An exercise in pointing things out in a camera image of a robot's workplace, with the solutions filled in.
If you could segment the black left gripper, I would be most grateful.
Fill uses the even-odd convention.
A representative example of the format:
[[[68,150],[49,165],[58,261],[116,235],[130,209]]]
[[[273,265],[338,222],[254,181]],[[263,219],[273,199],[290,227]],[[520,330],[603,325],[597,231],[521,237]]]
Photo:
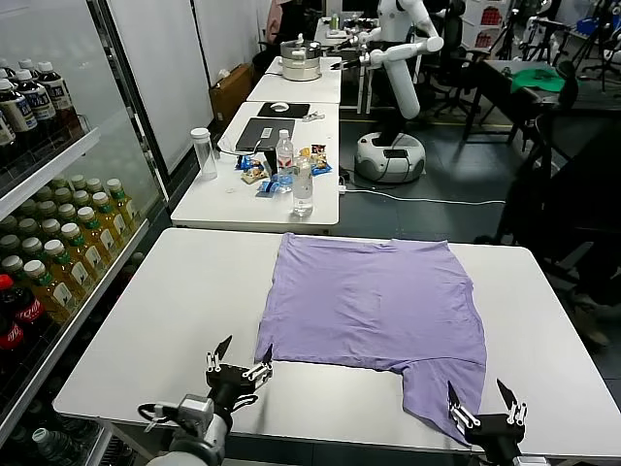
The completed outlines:
[[[221,364],[231,342],[232,336],[229,335],[206,355],[208,397],[227,413],[255,403],[258,400],[255,382],[265,381],[273,372],[273,345],[268,346],[261,360],[250,369]]]

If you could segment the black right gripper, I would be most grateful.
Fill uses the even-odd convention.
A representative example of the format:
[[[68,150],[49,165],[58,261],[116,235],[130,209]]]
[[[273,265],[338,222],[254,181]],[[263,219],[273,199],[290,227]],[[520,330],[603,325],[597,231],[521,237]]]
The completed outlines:
[[[475,417],[461,404],[451,382],[447,382],[448,412],[457,429],[465,430],[465,440],[483,449],[487,461],[513,461],[521,455],[518,445],[524,439],[528,408],[500,379],[497,386],[507,406],[507,415]]]

